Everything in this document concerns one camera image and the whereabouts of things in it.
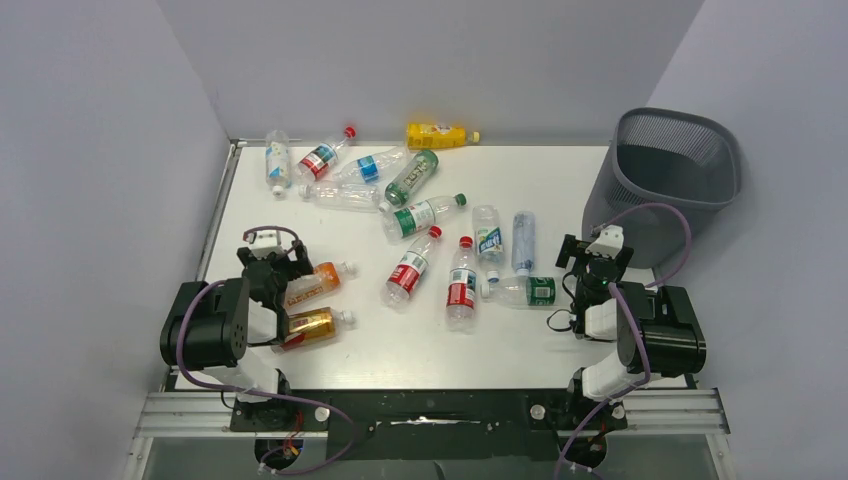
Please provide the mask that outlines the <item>clear blue tinted bottle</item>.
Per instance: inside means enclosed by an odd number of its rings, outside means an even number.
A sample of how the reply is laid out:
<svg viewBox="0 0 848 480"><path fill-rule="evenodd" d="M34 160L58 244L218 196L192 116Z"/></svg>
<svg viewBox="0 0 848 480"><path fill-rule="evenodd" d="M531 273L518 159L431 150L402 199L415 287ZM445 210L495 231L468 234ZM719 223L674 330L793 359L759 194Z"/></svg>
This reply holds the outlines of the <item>clear blue tinted bottle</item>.
<svg viewBox="0 0 848 480"><path fill-rule="evenodd" d="M514 215L512 227L512 267L517 276L527 277L535 266L535 215L520 211Z"/></svg>

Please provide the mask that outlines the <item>white cap dark green bottle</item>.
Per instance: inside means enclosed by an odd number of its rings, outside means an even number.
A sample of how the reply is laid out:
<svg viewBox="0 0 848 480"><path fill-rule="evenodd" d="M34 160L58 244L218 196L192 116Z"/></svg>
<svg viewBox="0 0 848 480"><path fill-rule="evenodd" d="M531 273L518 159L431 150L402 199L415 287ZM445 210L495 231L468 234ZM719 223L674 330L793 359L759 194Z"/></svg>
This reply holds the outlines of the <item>white cap dark green bottle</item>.
<svg viewBox="0 0 848 480"><path fill-rule="evenodd" d="M485 301L520 309L556 309L570 305L570 297L554 277L514 276L481 287Z"/></svg>

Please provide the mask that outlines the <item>blue green label sports bottle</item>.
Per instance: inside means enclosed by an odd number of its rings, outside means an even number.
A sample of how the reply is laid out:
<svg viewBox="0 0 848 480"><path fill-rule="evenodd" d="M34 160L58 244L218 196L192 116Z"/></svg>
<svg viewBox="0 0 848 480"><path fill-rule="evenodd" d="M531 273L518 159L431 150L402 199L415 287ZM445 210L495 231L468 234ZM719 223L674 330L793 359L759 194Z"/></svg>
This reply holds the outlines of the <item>blue green label sports bottle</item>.
<svg viewBox="0 0 848 480"><path fill-rule="evenodd" d="M501 265L504 246L498 210L493 205L476 206L472 211L472 226L478 259L494 266Z"/></svg>

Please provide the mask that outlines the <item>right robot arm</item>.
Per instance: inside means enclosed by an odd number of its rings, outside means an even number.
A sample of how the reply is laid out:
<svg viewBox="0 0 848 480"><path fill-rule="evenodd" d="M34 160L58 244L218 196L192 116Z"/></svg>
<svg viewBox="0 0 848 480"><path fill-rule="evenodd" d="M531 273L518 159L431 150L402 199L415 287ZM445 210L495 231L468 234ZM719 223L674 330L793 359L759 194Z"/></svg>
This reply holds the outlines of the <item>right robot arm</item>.
<svg viewBox="0 0 848 480"><path fill-rule="evenodd" d="M556 265L575 280L570 295L569 330L579 340L613 343L598 363L575 372L562 400L572 425L590 425L602 402L619 398L660 378L702 370L706 340L687 291L677 286L646 286L626 281L634 249L623 230L608 227L592 241L564 237Z"/></svg>

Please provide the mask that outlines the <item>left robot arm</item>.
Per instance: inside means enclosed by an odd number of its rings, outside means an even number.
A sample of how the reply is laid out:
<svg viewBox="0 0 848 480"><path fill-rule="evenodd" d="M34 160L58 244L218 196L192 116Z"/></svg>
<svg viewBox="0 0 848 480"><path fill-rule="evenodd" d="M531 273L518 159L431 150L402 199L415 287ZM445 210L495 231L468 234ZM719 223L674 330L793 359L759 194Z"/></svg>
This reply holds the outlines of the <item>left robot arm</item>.
<svg viewBox="0 0 848 480"><path fill-rule="evenodd" d="M180 372L201 371L241 404L280 402L290 393L285 375L252 351L280 345L290 334L284 299L289 283L312 273L301 240L252 240L237 251L241 275L186 282L176 294L160 334L163 361Z"/></svg>

